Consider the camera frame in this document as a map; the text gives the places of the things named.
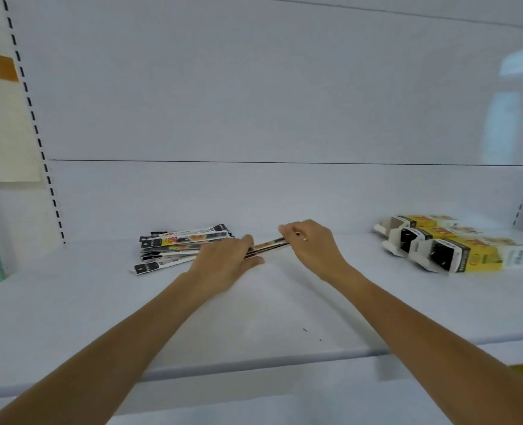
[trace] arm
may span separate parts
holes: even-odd
[[[206,300],[261,257],[244,260],[251,236],[203,247],[190,270],[0,411],[0,425],[105,424],[152,359]]]
[[[279,231],[310,271],[362,313],[453,423],[523,424],[522,377],[366,279],[328,228],[309,220]]]

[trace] orange tape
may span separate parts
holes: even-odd
[[[19,82],[13,58],[0,55],[0,79]]]

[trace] forearm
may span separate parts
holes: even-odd
[[[456,424],[523,423],[523,379],[354,269],[329,283],[389,345]]]
[[[0,424],[105,424],[152,359],[208,298],[182,274],[0,411]]]

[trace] person's left hand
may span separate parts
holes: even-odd
[[[246,271],[265,263],[262,257],[244,259],[253,237],[225,238],[201,247],[188,271],[211,296],[228,290]]]

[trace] hand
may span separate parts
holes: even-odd
[[[253,237],[226,238],[201,247],[188,271],[210,296],[228,290],[246,271],[265,263],[262,257],[244,259]]]
[[[300,262],[325,282],[330,283],[352,269],[338,250],[332,232],[315,221],[280,225],[279,232]]]

